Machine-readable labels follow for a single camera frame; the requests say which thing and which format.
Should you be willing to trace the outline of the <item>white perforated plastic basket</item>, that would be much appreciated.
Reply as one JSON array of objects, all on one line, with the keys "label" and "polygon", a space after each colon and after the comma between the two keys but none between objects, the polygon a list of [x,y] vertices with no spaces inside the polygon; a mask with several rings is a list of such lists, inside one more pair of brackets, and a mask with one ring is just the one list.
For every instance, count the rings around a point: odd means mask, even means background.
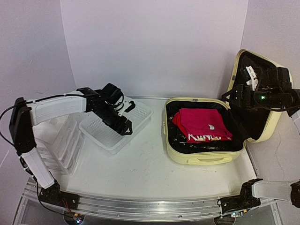
[{"label": "white perforated plastic basket", "polygon": [[151,120],[153,110],[145,104],[124,97],[115,115],[105,120],[91,112],[79,123],[79,129],[101,150],[117,154]]}]

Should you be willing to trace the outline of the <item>red Kungfu print t-shirt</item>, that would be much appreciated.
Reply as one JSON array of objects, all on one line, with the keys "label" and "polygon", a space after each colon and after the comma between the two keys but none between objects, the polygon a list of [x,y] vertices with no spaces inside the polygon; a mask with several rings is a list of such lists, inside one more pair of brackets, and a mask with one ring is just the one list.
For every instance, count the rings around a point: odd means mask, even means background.
[{"label": "red Kungfu print t-shirt", "polygon": [[204,136],[197,136],[197,137],[193,137],[193,138],[186,138],[187,143],[210,143],[212,141],[231,141],[232,139],[233,139],[233,136],[231,138],[226,138],[226,137],[220,137],[220,136],[219,137],[217,137],[217,136],[213,137],[211,135],[204,135]]}]

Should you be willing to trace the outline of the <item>pale yellow hard-shell suitcase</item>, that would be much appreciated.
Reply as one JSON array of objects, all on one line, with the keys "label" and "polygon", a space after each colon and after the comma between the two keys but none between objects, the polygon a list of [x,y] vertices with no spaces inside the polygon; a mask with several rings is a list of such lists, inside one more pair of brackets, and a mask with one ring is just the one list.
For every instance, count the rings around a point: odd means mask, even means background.
[{"label": "pale yellow hard-shell suitcase", "polygon": [[[257,53],[240,50],[236,56],[228,91],[241,84],[240,69],[252,66],[258,74],[258,87],[293,88],[289,70]],[[172,120],[179,109],[216,109],[222,115],[226,128],[233,134],[231,141],[187,143],[186,137]],[[282,112],[266,109],[240,108],[222,99],[176,97],[165,103],[165,135],[169,157],[186,165],[217,165],[233,161],[246,144],[268,140],[277,126]]]}]

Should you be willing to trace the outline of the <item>white plastic drawer organizer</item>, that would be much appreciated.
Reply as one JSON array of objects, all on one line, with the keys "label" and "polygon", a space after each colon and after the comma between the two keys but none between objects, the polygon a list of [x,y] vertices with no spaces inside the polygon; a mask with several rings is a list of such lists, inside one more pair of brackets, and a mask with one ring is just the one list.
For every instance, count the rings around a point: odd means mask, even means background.
[{"label": "white plastic drawer organizer", "polygon": [[74,116],[42,122],[33,127],[33,134],[46,167],[52,172],[72,175],[84,142]]}]

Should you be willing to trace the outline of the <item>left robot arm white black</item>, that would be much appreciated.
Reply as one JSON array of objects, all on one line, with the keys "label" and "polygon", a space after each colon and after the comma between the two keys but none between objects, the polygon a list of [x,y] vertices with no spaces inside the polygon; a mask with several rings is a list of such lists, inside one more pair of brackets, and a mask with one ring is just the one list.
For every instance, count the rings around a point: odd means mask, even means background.
[{"label": "left robot arm white black", "polygon": [[54,145],[60,137],[58,127],[49,122],[74,113],[93,113],[119,135],[131,135],[132,122],[124,116],[135,108],[134,101],[126,101],[121,89],[108,83],[103,89],[79,88],[67,94],[58,94],[36,100],[15,100],[9,131],[12,145],[25,169],[45,190],[44,196],[53,205],[63,201],[63,194],[54,186],[55,178],[46,167],[36,142]]}]

